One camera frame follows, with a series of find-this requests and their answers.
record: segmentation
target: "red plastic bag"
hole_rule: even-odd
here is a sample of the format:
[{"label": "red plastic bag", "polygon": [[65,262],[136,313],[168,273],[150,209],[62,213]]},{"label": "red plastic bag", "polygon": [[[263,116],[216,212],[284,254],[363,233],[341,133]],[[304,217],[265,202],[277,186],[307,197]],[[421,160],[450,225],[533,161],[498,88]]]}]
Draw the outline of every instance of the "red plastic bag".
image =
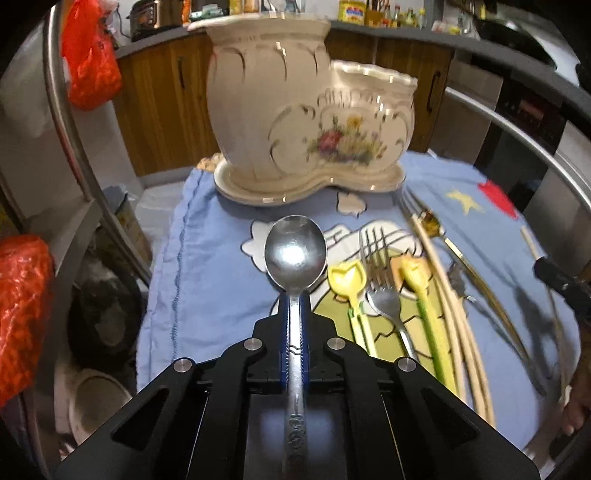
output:
[{"label": "red plastic bag", "polygon": [[111,100],[123,86],[102,17],[98,0],[75,0],[61,38],[72,79],[68,98],[87,111]]},{"label": "red plastic bag", "polygon": [[39,237],[0,241],[0,407],[33,384],[53,278],[49,247]]}]

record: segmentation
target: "power cord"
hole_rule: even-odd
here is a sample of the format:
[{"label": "power cord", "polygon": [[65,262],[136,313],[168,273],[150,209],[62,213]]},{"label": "power cord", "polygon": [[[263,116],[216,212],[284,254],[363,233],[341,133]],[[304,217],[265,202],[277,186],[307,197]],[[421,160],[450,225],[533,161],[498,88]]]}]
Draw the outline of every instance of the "power cord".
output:
[{"label": "power cord", "polygon": [[131,37],[129,35],[123,33],[123,19],[121,18],[121,13],[119,12],[119,4],[117,4],[117,8],[115,8],[115,13],[119,17],[119,33],[131,40]]}]

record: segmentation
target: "cabinet handle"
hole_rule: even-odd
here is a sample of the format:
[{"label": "cabinet handle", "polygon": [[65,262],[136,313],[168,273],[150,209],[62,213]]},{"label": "cabinet handle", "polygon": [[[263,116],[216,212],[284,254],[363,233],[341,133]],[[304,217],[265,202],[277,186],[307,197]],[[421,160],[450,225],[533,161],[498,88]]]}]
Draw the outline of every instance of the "cabinet handle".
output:
[{"label": "cabinet handle", "polygon": [[431,79],[431,90],[429,90],[429,96],[427,97],[427,112],[432,113],[433,107],[431,106],[431,96],[433,95],[433,87],[435,87],[435,80],[441,76],[441,72],[438,70],[433,74]]},{"label": "cabinet handle", "polygon": [[177,59],[177,66],[178,66],[178,79],[181,82],[181,88],[184,90],[183,58],[182,57],[179,57]]}]

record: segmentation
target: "metal fork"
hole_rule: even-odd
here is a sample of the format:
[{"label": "metal fork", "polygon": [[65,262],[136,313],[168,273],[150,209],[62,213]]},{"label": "metal fork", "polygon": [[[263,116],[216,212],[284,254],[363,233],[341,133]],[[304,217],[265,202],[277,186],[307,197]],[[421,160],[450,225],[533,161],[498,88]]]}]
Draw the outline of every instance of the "metal fork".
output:
[{"label": "metal fork", "polygon": [[491,309],[500,318],[503,327],[505,328],[505,331],[511,340],[513,348],[515,349],[519,359],[528,372],[533,386],[538,391],[538,393],[540,393],[540,395],[545,396],[547,392],[539,379],[537,369],[535,368],[535,365],[531,360],[531,357],[529,356],[513,322],[503,308],[502,303],[487,285],[485,280],[472,266],[472,264],[466,259],[462,252],[460,252],[460,249],[447,237],[445,229],[439,221],[439,218],[437,218],[435,213],[433,213],[433,211],[409,188],[403,189],[400,206],[403,214],[407,218],[409,218],[411,215],[417,215],[418,220],[421,222],[425,232],[430,238],[442,238],[449,251],[453,254],[456,260],[461,263],[464,272],[470,278],[472,284],[484,296],[487,304],[489,304]]},{"label": "metal fork", "polygon": [[407,355],[418,362],[413,341],[400,319],[400,295],[394,285],[394,276],[392,275],[392,268],[390,266],[390,255],[383,228],[380,228],[380,233],[381,239],[378,239],[375,228],[372,229],[373,245],[375,246],[372,249],[368,229],[365,229],[366,245],[363,244],[363,233],[361,230],[359,231],[359,252],[368,276],[368,283],[366,285],[368,301],[376,312],[392,322]]}]

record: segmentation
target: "kitchen counter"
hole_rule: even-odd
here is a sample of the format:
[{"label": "kitchen counter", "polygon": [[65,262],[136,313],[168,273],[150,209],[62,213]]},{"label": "kitchen counter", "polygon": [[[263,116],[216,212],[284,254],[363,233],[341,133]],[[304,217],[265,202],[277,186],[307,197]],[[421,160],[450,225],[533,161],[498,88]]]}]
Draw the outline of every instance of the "kitchen counter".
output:
[{"label": "kitchen counter", "polygon": [[[207,22],[214,20],[204,20],[200,24],[206,27]],[[555,91],[591,125],[591,96],[574,83],[556,73],[552,68],[518,51],[486,40],[433,33],[431,31],[419,30],[418,28],[369,28],[339,21],[332,21],[331,26],[336,30],[362,33],[377,39],[400,38],[403,40],[432,43],[485,57],[500,65],[509,67],[516,72],[525,74],[536,82]],[[203,30],[187,32],[184,27],[178,27],[123,46],[117,50],[116,55],[120,59],[166,41],[200,34],[203,34]]]}]

